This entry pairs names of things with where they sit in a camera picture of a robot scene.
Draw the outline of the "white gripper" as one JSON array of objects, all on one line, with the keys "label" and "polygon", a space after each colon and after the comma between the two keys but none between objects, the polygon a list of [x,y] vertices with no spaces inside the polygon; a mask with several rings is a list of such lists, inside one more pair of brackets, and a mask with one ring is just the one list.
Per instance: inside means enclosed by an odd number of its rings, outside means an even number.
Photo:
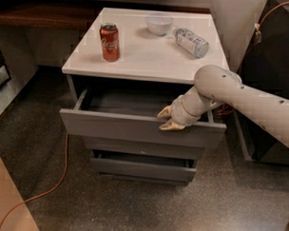
[{"label": "white gripper", "polygon": [[200,118],[193,116],[183,108],[183,96],[177,97],[170,106],[165,106],[157,115],[158,118],[171,118],[160,126],[160,130],[180,131],[186,126],[195,124]]}]

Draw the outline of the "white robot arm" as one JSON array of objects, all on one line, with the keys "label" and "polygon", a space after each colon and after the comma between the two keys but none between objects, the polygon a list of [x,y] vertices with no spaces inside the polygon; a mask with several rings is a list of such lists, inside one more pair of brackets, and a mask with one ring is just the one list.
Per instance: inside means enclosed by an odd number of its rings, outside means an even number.
[{"label": "white robot arm", "polygon": [[289,148],[289,100],[250,87],[239,74],[215,65],[200,67],[193,87],[158,113],[166,119],[160,130],[185,129],[223,104],[232,106]]}]

